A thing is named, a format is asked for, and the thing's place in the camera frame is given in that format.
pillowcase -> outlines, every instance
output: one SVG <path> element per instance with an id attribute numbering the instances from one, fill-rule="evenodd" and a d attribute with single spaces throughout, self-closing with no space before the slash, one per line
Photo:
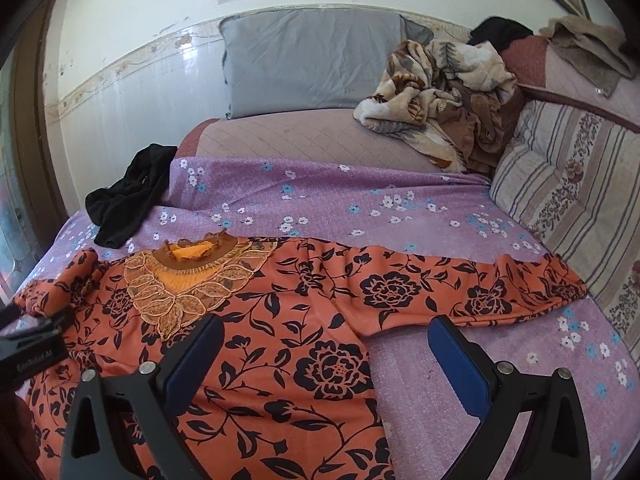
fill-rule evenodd
<path id="1" fill-rule="evenodd" d="M 587 283 L 640 358 L 640 136 L 579 108 L 532 101 L 491 198 Z"/>
<path id="2" fill-rule="evenodd" d="M 513 41 L 500 55 L 529 97 L 588 110 L 640 133 L 640 76 L 621 78 L 607 99 L 542 36 Z"/>
<path id="3" fill-rule="evenodd" d="M 183 144 L 176 156 L 291 158 L 419 173 L 441 171 L 402 140 L 367 130 L 346 109 L 205 121 Z"/>
<path id="4" fill-rule="evenodd" d="M 431 29 L 391 10 L 281 9 L 225 18 L 228 118 L 355 108 L 374 91 L 402 40 Z"/>

purple floral bedsheet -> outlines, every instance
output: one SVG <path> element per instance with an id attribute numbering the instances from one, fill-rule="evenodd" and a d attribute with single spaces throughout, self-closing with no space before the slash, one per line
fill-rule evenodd
<path id="1" fill-rule="evenodd" d="M 163 240 L 235 235 L 315 237 L 352 246 L 491 262 L 501 253 L 531 261 L 545 249 L 489 199 L 480 176 L 419 174 L 292 160 L 188 157 L 172 162 L 170 187 L 142 229 L 119 250 L 93 244 L 84 211 L 63 227 L 31 278 L 59 273 L 82 248 L 113 260 Z M 590 437 L 594 479 L 606 479 L 638 439 L 638 370 L 620 336 L 590 299 L 520 325 L 465 329 L 494 359 L 522 372 L 572 370 Z M 439 479 L 476 420 L 462 410 L 424 327 L 368 342 L 380 411 L 399 480 Z M 494 471 L 503 478 L 524 432 L 521 416 Z"/>

orange floral dress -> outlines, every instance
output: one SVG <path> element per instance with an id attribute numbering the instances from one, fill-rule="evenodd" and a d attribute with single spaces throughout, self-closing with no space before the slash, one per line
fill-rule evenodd
<path id="1" fill-rule="evenodd" d="M 76 255 L 58 280 L 16 298 L 33 315 L 71 304 L 69 358 L 31 380 L 41 453 L 58 477 L 81 372 L 104 376 L 158 362 L 212 312 L 225 344 L 178 431 L 215 479 L 390 480 L 388 445 L 362 342 L 446 314 L 460 326 L 542 316 L 586 293 L 557 256 L 494 264 L 351 248 L 315 239 L 239 238 L 207 268 L 164 267 L 151 251 L 100 262 Z M 127 436 L 147 477 L 162 478 L 132 415 Z"/>

embroidered neckline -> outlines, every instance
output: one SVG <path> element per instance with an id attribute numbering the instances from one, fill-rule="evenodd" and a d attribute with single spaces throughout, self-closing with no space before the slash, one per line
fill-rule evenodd
<path id="1" fill-rule="evenodd" d="M 140 317 L 156 327 L 162 340 L 167 340 L 243 288 L 277 245 L 277 242 L 238 242 L 214 262 L 184 270 L 167 267 L 152 251 L 142 251 L 124 262 L 127 292 Z M 177 294 L 168 290 L 154 273 L 155 269 L 163 269 L 174 274 L 193 274 L 214 267 L 217 269 L 208 278 Z"/>

brown floral blanket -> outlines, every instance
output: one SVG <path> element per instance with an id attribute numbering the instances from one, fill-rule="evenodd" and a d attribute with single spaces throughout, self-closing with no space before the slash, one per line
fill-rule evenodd
<path id="1" fill-rule="evenodd" d="M 444 171 L 489 173 L 513 133 L 502 127 L 500 108 L 515 94 L 514 75 L 488 42 L 404 41 L 353 116 L 404 140 Z"/>

